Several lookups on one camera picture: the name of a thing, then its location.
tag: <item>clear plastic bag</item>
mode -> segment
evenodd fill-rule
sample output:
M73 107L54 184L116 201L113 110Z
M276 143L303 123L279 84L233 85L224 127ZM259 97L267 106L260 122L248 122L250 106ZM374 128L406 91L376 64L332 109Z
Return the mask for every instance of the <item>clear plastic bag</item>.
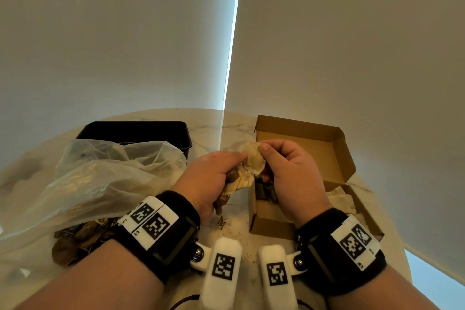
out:
M62 228L122 216L145 196L170 189L185 168L183 153L166 141L73 140L42 192L0 199L8 211L0 216L0 254Z

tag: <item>black plastic tray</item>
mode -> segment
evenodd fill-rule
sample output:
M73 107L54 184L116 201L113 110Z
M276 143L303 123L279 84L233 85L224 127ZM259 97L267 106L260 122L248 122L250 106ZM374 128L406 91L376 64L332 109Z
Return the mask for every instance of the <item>black plastic tray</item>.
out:
M192 147L189 130L184 122L92 122L84 127L77 139L94 139L129 145L148 141L167 141L179 148L184 156Z

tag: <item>open cardboard box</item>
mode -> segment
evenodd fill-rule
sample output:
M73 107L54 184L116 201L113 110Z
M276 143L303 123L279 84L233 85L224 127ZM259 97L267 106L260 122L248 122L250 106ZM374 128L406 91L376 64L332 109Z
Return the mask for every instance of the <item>open cardboard box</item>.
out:
M255 131L257 141L288 139L302 146L315 159L326 191L342 186L346 194L353 197L357 212L363 213L371 234L381 240L384 233L353 189L346 185L355 173L355 164L346 145L346 137L340 128L259 115ZM249 224L252 234L291 240L296 238L294 223L284 216L281 208L256 198L255 183L249 192Z

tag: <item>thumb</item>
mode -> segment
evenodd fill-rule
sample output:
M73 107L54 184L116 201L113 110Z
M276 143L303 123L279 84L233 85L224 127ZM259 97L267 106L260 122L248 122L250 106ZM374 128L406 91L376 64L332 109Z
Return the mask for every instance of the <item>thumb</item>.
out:
M283 164L286 164L287 159L279 152L272 148L268 143L261 143L259 146L260 152L264 159L270 166L271 170L275 173L277 169Z
M246 159L246 157L246 152L224 152L213 160L219 172L226 174L230 169Z

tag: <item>white tabletop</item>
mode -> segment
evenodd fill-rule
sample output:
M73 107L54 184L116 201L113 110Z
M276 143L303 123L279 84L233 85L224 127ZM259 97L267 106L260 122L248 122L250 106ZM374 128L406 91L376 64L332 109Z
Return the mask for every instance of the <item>white tabletop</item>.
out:
M105 120L181 120L187 123L193 147L189 151L188 164L195 158L217 150L235 150L244 140L255 141L255 117L199 108L166 108L122 114ZM54 168L70 140L75 138L82 127L67 131L43 143L22 156L17 162L0 173L0 194L21 194L22 191L41 191L52 180ZM403 243L396 228L381 207L373 193L355 174L350 180L354 191L363 201L377 224L384 231L381 248L387 262L400 274L411 281L410 269L405 256ZM248 191L236 192L229 204L223 207L223 217L228 218L223 230L218 228L218 218L213 217L209 225L202 226L199 241L212 246L220 236L239 240L243 246L243 255L237 285L235 309L263 308L262 286L257 264L257 250L260 246L282 244L287 253L294 252L294 243L289 240L249 234L248 232ZM50 249L51 236L38 240L34 245L21 252L0 256L0 309L10 309L30 296L44 284L56 277L61 269L52 265ZM12 270L24 268L31 274L21 280L12 280ZM186 271L173 276L168 282L160 309L168 309L178 300L191 294L199 294L202 276ZM297 298L302 299L315 309L324 309L323 299L308 289L299 279L294 279ZM195 302L188 302L183 309L195 309Z

